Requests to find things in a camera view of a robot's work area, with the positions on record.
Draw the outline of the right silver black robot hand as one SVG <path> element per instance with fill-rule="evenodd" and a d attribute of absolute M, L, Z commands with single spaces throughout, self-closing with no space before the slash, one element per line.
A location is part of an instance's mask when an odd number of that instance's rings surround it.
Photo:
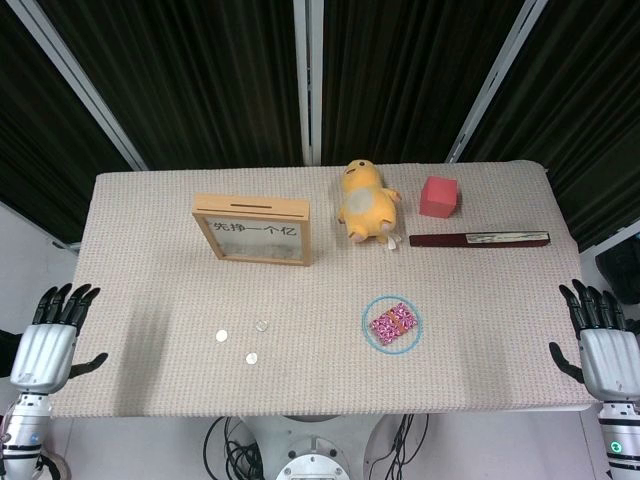
<path fill-rule="evenodd" d="M 640 320 L 625 317 L 609 291 L 598 291 L 574 279 L 561 285 L 581 364 L 571 364 L 561 347 L 551 342 L 556 367 L 603 403 L 640 401 Z"/>

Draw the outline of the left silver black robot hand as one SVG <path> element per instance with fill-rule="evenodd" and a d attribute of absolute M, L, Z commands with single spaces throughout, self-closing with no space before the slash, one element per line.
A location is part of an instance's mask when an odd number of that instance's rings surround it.
<path fill-rule="evenodd" d="M 39 300 L 31 325 L 22 334 L 10 372 L 10 383 L 20 392 L 50 395 L 68 380 L 89 374 L 108 359 L 106 352 L 75 364 L 76 344 L 89 308 L 100 289 L 70 283 L 49 288 Z"/>

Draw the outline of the wooden glass coin box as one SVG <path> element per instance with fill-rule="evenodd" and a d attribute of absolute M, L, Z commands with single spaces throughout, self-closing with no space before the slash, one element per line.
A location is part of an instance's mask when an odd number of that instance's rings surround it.
<path fill-rule="evenodd" d="M 198 193 L 192 215 L 220 260 L 311 264 L 307 200 Z"/>

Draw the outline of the black bulky object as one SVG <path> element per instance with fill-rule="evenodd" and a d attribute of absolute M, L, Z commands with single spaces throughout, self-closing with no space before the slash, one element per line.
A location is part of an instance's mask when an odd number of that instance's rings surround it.
<path fill-rule="evenodd" d="M 620 243 L 597 255 L 595 262 L 625 315 L 640 320 L 640 244 Z"/>

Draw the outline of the dark red folded fan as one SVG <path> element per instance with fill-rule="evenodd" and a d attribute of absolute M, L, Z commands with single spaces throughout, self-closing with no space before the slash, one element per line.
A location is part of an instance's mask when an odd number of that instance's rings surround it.
<path fill-rule="evenodd" d="M 423 248 L 530 248 L 550 244 L 548 232 L 473 232 L 410 235 L 412 247 Z"/>

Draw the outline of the black pleated curtain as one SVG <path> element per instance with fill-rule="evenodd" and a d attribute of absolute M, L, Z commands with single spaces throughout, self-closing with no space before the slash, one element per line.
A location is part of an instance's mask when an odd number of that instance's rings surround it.
<path fill-rule="evenodd" d="M 524 0 L 325 0 L 322 162 L 443 163 Z"/>
<path fill-rule="evenodd" d="M 97 176 L 129 169 L 0 0 L 0 202 L 62 242 L 79 242 Z"/>
<path fill-rule="evenodd" d="M 38 0 L 152 170 L 302 164 L 292 0 Z"/>
<path fill-rule="evenodd" d="M 461 156 L 547 171 L 580 250 L 640 219 L 640 0 L 548 0 Z"/>

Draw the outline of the pink patterned card deck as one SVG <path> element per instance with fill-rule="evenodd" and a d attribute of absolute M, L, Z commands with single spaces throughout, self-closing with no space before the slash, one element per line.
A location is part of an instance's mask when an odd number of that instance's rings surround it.
<path fill-rule="evenodd" d="M 390 308 L 396 312 L 396 315 L 402 319 L 402 322 L 406 328 L 406 333 L 410 332 L 414 327 L 418 325 L 417 317 L 413 314 L 410 308 L 404 303 L 398 303 L 394 307 Z M 379 317 L 372 320 L 369 324 L 370 330 L 374 333 L 378 342 L 383 345 L 389 345 L 401 336 L 397 336 L 397 330 L 388 316 L 388 309 L 382 313 Z"/>

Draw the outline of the red cube block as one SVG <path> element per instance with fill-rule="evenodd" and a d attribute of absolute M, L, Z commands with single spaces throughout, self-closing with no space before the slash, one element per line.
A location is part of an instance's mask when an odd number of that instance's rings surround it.
<path fill-rule="evenodd" d="M 457 207 L 458 193 L 456 180 L 429 176 L 421 191 L 419 213 L 435 218 L 450 217 Z"/>

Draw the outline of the beige woven tablecloth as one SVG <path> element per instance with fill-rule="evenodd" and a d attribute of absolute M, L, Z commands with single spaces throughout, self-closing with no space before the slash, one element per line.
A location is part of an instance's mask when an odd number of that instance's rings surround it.
<path fill-rule="evenodd" d="M 59 417 L 321 415 L 580 408 L 586 390 L 559 286 L 579 254 L 537 163 L 385 165 L 399 231 L 546 231 L 548 246 L 353 244 L 337 167 L 108 173 L 95 182 L 75 282 L 100 288 L 75 357 L 106 352 L 53 399 Z M 429 176 L 458 182 L 448 218 L 419 213 Z M 311 204 L 308 267 L 222 261 L 192 216 L 197 193 Z M 398 303 L 418 325 L 383 346 L 369 324 Z M 264 332 L 256 323 L 266 321 Z M 215 340 L 218 330 L 228 333 Z M 255 365 L 246 355 L 255 352 Z"/>

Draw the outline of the yellow plush toy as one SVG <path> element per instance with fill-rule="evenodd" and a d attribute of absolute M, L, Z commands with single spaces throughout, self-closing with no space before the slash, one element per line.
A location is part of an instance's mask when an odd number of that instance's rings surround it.
<path fill-rule="evenodd" d="M 382 174 L 369 160 L 351 161 L 341 176 L 343 200 L 337 219 L 346 228 L 352 243 L 375 238 L 395 250 L 400 236 L 397 226 L 398 191 L 384 185 Z"/>

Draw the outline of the grey robot torso base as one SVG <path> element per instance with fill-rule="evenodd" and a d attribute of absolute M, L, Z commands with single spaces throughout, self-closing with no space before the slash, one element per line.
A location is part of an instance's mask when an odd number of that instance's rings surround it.
<path fill-rule="evenodd" d="M 243 416 L 264 480 L 372 480 L 398 415 Z"/>

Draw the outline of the white frame pole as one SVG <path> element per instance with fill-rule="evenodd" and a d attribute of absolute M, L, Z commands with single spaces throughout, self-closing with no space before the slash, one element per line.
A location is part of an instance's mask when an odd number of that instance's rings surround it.
<path fill-rule="evenodd" d="M 134 171 L 148 171 L 138 149 L 37 0 L 4 0 L 123 160 Z"/>
<path fill-rule="evenodd" d="M 445 163 L 453 164 L 460 161 L 478 125 L 484 118 L 514 61 L 546 9 L 548 2 L 549 0 L 523 0 L 522 7 L 449 149 L 444 160 Z"/>
<path fill-rule="evenodd" d="M 302 156 L 322 163 L 325 0 L 292 0 Z"/>

